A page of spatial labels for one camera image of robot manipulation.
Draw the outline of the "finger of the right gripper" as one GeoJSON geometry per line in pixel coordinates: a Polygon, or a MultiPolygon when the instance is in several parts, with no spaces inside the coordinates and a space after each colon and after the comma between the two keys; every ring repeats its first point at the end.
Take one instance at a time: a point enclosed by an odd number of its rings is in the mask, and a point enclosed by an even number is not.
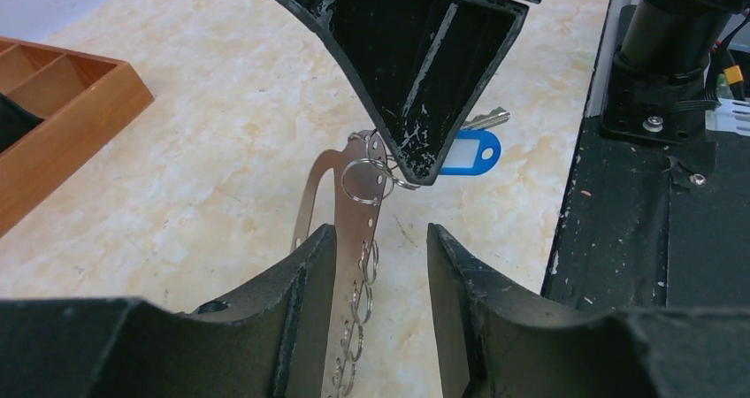
{"type": "Polygon", "coordinates": [[[432,185],[519,36],[513,0],[275,0],[348,78],[405,180],[432,185]]]}

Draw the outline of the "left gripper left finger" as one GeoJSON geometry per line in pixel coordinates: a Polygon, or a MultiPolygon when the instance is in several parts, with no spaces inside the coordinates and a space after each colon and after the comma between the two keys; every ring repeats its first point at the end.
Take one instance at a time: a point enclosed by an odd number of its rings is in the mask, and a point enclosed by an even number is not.
{"type": "Polygon", "coordinates": [[[190,313],[141,298],[1,304],[4,397],[318,397],[336,232],[190,313]]]}

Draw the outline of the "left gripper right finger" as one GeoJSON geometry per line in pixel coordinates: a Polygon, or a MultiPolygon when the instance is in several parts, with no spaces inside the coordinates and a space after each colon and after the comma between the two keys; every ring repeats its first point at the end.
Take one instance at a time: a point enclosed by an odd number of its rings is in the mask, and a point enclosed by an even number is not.
{"type": "Polygon", "coordinates": [[[427,228],[446,397],[746,397],[746,309],[586,312],[544,298],[427,228]]]}

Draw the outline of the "silver metal key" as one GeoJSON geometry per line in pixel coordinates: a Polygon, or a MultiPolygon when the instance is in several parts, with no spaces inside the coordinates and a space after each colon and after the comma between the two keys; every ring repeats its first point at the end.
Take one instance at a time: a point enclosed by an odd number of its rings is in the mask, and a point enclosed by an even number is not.
{"type": "Polygon", "coordinates": [[[509,119],[510,112],[508,110],[496,107],[486,114],[479,114],[472,119],[467,119],[462,125],[462,130],[487,130],[502,125],[508,122],[509,119]]]}

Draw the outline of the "blue key tag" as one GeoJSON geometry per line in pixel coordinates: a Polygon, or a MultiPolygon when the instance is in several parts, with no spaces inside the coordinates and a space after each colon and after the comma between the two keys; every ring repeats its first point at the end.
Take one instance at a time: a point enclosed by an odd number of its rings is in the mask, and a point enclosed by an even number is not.
{"type": "Polygon", "coordinates": [[[480,176],[490,172],[501,157],[501,142],[488,130],[459,130],[440,176],[480,176]]]}

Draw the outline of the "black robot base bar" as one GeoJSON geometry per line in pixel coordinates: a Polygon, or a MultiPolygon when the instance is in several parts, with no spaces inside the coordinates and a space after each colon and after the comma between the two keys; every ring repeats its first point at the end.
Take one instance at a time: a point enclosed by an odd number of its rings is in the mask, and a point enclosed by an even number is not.
{"type": "Polygon", "coordinates": [[[601,112],[582,120],[541,295],[581,310],[747,307],[749,139],[709,131],[716,106],[705,73],[672,85],[677,106],[652,81],[614,64],[638,4],[625,6],[594,74],[607,80],[601,112]]]}

